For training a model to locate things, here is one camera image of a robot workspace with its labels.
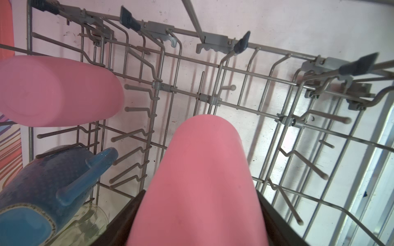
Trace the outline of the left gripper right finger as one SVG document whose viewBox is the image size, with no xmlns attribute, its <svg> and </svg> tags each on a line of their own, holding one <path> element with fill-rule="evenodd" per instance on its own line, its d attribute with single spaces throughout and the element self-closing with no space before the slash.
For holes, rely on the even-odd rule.
<svg viewBox="0 0 394 246">
<path fill-rule="evenodd" d="M 263 213 L 269 246 L 308 246 L 288 225 L 275 208 L 257 191 Z"/>
</svg>

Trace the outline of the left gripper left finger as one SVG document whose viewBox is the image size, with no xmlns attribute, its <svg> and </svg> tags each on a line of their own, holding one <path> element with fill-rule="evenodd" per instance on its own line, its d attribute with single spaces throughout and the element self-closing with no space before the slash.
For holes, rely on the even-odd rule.
<svg viewBox="0 0 394 246">
<path fill-rule="evenodd" d="M 132 224 L 146 191 L 141 191 L 127 203 L 120 213 L 109 223 L 106 230 L 92 246 L 124 246 L 127 242 Z"/>
</svg>

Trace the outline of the pink plastic cup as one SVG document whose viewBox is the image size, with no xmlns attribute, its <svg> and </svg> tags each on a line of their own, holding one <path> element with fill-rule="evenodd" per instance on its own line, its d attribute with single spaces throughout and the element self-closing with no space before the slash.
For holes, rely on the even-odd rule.
<svg viewBox="0 0 394 246">
<path fill-rule="evenodd" d="M 127 245 L 268 245 L 241 139 L 230 122 L 204 114 L 177 128 Z"/>
<path fill-rule="evenodd" d="M 1 61 L 1 113 L 20 125 L 83 125 L 113 117 L 123 104 L 122 84 L 106 68 L 50 56 Z"/>
</svg>

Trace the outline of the blue floral ceramic mug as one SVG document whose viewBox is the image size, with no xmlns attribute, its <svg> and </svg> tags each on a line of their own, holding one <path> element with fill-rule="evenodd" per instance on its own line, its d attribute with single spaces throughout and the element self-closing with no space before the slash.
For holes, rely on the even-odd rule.
<svg viewBox="0 0 394 246">
<path fill-rule="evenodd" d="M 1 245 L 42 246 L 74 217 L 118 159 L 77 146 L 36 158 L 1 191 Z"/>
</svg>

